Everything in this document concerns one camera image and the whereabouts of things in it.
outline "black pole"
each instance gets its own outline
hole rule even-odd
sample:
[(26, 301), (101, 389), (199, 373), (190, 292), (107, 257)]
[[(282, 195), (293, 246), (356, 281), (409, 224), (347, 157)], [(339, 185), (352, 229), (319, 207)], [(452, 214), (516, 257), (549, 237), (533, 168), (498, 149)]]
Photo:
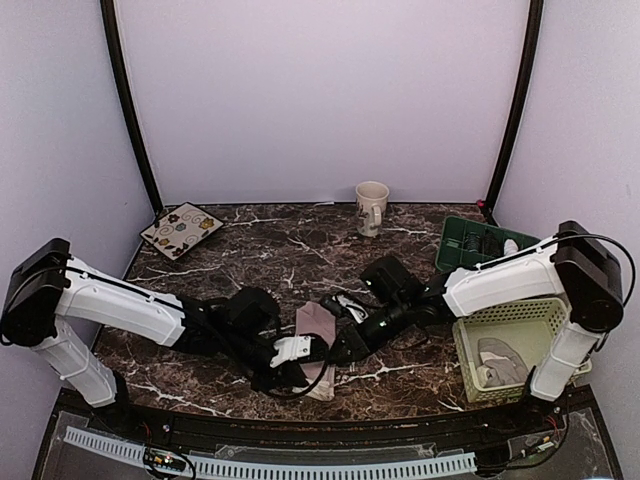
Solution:
[(133, 147), (133, 153), (138, 162), (138, 168), (140, 169), (140, 175), (142, 175), (142, 181), (147, 190), (149, 201), (155, 213), (158, 214), (163, 209), (162, 199), (160, 198), (158, 185), (153, 177), (147, 150), (142, 140), (138, 117), (135, 107), (133, 106), (133, 97), (131, 96), (127, 70), (124, 64), (124, 57), (122, 56), (122, 45), (120, 44), (120, 35), (118, 33), (115, 6), (113, 0), (100, 0), (100, 6), (102, 7), (102, 21), (104, 22), (104, 33), (107, 37), (107, 46), (109, 47), (109, 57), (111, 57), (111, 68), (113, 69), (113, 77), (115, 78), (118, 96), (120, 97), (120, 106), (125, 123), (127, 124), (127, 130), (129, 131), (131, 146)]
[(502, 146), (496, 161), (496, 168), (493, 171), (489, 191), (484, 201), (478, 202), (478, 205), (485, 213), (485, 216), (492, 217), (493, 209), (496, 206), (500, 189), (507, 174), (509, 160), (513, 152), (513, 146), (516, 143), (518, 135), (518, 127), (524, 110), (524, 104), (527, 99), (527, 90), (529, 89), (529, 81), (531, 80), (531, 72), (533, 70), (533, 60), (536, 56), (536, 47), (538, 45), (538, 34), (540, 33), (540, 23), (542, 21), (542, 7), (544, 0), (531, 0), (529, 4), (529, 19), (527, 21), (527, 31), (524, 37), (524, 46), (522, 48), (522, 57), (520, 59), (520, 69), (518, 70), (518, 79), (516, 80), (516, 88), (513, 93), (513, 101), (511, 102), (511, 110), (507, 127), (502, 139)]

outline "coaster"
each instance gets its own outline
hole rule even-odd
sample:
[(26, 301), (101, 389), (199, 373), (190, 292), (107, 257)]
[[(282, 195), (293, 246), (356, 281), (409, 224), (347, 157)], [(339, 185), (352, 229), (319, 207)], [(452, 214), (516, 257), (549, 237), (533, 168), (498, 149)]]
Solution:
[(185, 203), (156, 220), (140, 236), (160, 253), (175, 260), (222, 225), (216, 217)]

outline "white mug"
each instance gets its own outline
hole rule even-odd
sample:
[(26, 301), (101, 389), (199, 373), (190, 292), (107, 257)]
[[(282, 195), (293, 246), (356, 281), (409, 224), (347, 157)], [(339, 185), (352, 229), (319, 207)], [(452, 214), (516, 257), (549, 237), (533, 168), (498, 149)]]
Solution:
[(362, 182), (356, 187), (358, 233), (375, 237), (389, 200), (389, 188), (380, 182)]

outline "white wall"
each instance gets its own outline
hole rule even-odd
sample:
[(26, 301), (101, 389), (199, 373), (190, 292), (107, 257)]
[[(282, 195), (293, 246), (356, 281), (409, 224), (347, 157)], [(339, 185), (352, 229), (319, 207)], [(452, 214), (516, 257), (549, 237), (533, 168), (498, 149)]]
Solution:
[[(640, 262), (639, 162), (640, 3), (546, 2), (498, 222), (543, 236), (576, 219)], [(637, 292), (590, 377), (625, 478), (640, 478), (639, 317)]]
[(166, 203), (485, 195), (527, 0), (117, 4)]
[[(55, 236), (121, 275), (152, 212), (99, 2), (0, 2), (0, 62), (0, 299), (13, 268)], [(60, 382), (19, 347), (0, 347), (0, 365), (0, 476), (30, 478)]]

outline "plastic basket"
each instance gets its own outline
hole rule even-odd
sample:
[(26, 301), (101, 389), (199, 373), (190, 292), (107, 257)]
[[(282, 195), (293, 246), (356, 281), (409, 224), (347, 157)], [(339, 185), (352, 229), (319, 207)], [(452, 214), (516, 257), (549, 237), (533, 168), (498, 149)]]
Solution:
[[(478, 340), (498, 338), (514, 349), (531, 371), (547, 355), (569, 311), (559, 298), (522, 300), (487, 308), (453, 325), (464, 389), (469, 402), (512, 401), (522, 395), (523, 383), (483, 388), (476, 368), (481, 365)], [(591, 360), (576, 370), (571, 381), (591, 371)]]
[(513, 232), (465, 218), (447, 217), (440, 236), (436, 268), (440, 271), (446, 271), (457, 267), (470, 267), (476, 263), (484, 263), (496, 258), (486, 255), (482, 250), (472, 252), (464, 248), (464, 239), (467, 234), (476, 233), (482, 237), (486, 232), (493, 233), (501, 246), (504, 246), (504, 242), (507, 239), (515, 241), (520, 250), (531, 247), (540, 241), (524, 233)]

